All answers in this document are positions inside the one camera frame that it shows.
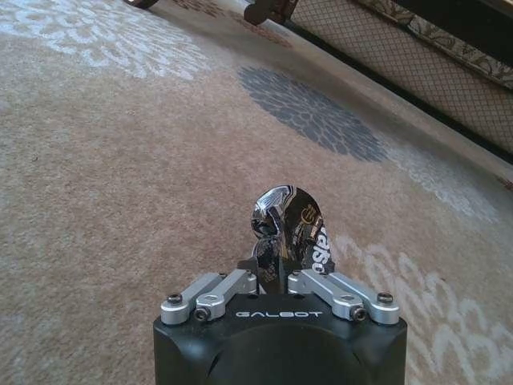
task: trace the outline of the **gray flower pattern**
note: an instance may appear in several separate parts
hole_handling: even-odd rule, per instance
[[[242,68],[239,76],[260,107],[302,136],[358,160],[386,159],[385,149],[370,129],[319,91],[264,68]]]

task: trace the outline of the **shiny metallic object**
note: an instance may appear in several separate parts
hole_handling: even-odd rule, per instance
[[[343,290],[357,295],[362,299],[370,319],[383,325],[395,325],[399,322],[401,310],[391,294],[378,294],[341,273],[331,273],[327,279]]]
[[[216,287],[223,278],[216,273],[206,273],[194,281],[181,294],[172,294],[160,304],[160,318],[166,325],[179,325],[188,320],[196,298]]]
[[[366,311],[362,300],[354,294],[342,290],[312,269],[302,270],[299,274],[289,275],[290,294],[314,293],[331,306],[333,314],[348,321],[363,321]]]
[[[258,238],[252,259],[268,293],[284,293],[294,270],[334,271],[321,210],[306,191],[292,185],[271,188],[256,201],[251,226]]]
[[[196,299],[196,312],[206,314],[207,321],[222,317],[226,304],[235,294],[252,294],[257,292],[257,277],[251,271],[235,269],[219,285]]]

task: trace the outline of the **white floral pattern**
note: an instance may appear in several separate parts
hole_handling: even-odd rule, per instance
[[[426,191],[468,217],[496,222],[497,210],[480,191],[475,171],[410,145],[390,146],[388,157]]]
[[[193,79],[207,58],[183,30],[121,0],[6,0],[0,33],[39,39],[91,67]]]
[[[360,247],[346,235],[332,247],[335,262],[351,266],[347,274],[398,300],[408,322],[407,384],[502,384],[511,378],[513,334],[494,312],[485,315],[476,301],[457,298],[443,278],[425,274],[405,253]]]

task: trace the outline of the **floor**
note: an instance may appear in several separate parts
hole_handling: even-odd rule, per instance
[[[408,384],[505,383],[513,167],[246,5],[2,2],[0,383],[154,383],[161,300],[278,184],[395,294]]]

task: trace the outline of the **bolt head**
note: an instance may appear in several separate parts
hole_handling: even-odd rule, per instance
[[[182,294],[180,293],[173,293],[168,295],[168,302],[172,305],[178,305],[182,303],[184,299],[182,298]]]
[[[351,318],[355,322],[361,322],[367,318],[367,310],[361,306],[357,306],[351,311]]]
[[[194,318],[199,322],[207,322],[210,318],[210,310],[200,307],[194,310]]]
[[[382,292],[378,294],[378,302],[390,304],[394,301],[394,296],[387,292]]]

